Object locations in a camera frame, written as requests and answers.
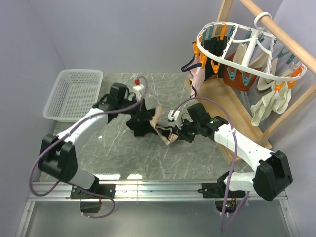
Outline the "black boxer briefs tan waistband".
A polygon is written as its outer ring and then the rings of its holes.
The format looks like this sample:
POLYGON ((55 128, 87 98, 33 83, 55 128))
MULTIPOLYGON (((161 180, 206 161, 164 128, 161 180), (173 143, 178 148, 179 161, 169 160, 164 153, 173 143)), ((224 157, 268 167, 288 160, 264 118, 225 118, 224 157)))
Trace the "black boxer briefs tan waistband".
POLYGON ((157 135, 166 145, 170 145, 179 139, 176 129, 172 126, 164 127, 158 122, 162 115, 162 107, 147 109, 143 99, 136 107, 124 112, 131 119, 126 126, 133 131, 134 137, 144 137, 148 134, 157 135))

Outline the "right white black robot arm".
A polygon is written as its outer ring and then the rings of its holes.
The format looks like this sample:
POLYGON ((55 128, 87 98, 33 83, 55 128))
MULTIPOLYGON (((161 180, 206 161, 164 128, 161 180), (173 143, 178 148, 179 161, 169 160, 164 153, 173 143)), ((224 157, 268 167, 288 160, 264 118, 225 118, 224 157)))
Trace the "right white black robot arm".
POLYGON ((273 152, 253 142, 235 129, 222 117, 211 117, 201 103, 187 109, 191 120, 184 120, 179 130, 179 138, 192 142, 196 135, 202 135, 236 152, 252 172, 226 172, 212 183, 202 188, 212 198, 227 198, 237 195, 245 197, 246 192, 256 192, 266 201, 272 201, 293 182, 287 156, 282 151, 273 152))

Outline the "pink underwear navy trim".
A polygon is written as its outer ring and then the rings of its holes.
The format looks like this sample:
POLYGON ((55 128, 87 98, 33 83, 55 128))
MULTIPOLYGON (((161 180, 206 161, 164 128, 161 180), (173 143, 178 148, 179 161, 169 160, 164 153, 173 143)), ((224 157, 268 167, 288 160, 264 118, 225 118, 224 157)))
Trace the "pink underwear navy trim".
POLYGON ((190 80, 190 98, 195 98, 205 80, 205 66, 201 63, 200 57, 195 58, 195 56, 193 56, 187 64, 181 67, 181 71, 184 72, 190 80))

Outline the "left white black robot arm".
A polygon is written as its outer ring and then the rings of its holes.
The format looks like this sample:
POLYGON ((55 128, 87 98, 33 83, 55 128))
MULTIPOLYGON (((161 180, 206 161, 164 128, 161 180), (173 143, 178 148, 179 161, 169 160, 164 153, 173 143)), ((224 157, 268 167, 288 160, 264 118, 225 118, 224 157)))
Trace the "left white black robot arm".
POLYGON ((87 198, 99 195, 99 179, 79 168, 77 154, 89 137, 120 114, 131 117, 142 112, 147 86, 136 85, 133 91, 122 83, 114 83, 79 121, 56 136, 47 134, 41 144, 37 168, 58 181, 82 188, 87 198))

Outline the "white round clip hanger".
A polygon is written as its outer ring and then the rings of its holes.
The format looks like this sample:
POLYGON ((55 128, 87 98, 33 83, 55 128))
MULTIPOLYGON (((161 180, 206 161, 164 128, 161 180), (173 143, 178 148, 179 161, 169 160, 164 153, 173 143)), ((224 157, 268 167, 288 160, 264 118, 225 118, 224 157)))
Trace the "white round clip hanger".
POLYGON ((263 31, 263 27, 257 25, 258 21, 261 18, 268 16, 271 18, 271 15, 268 12, 262 12, 258 14, 254 19, 254 28, 240 25, 237 23, 219 21, 211 22, 204 26, 196 38, 196 42, 193 44, 195 56, 200 56, 203 64, 206 63, 206 59, 211 59, 211 65, 214 72, 218 71, 220 65, 227 65, 233 68, 236 68, 242 72, 248 72, 250 74, 255 74, 259 77, 263 77, 272 81, 281 81, 288 82, 290 84, 295 84, 296 81, 300 80, 302 76, 306 73, 307 68, 304 64, 299 63, 295 68, 294 72, 290 76, 276 76, 270 73, 272 66, 272 54, 274 44, 277 42, 277 37, 272 33, 267 33, 263 31), (214 53, 207 51, 202 43, 204 42, 204 36, 206 32, 212 33, 215 26, 221 26, 221 35, 222 39, 225 36, 227 26, 231 26, 231 31, 227 36, 227 43, 224 44, 223 53, 220 56, 216 56, 214 53), (228 61, 225 59, 225 56, 233 43, 245 43, 247 45, 247 51, 245 53, 244 59, 241 64, 234 63, 233 61, 228 61), (265 52, 268 55, 268 60, 266 64, 265 71, 258 71, 256 69, 249 68, 250 59, 254 53, 256 47, 259 47, 262 52, 265 52))

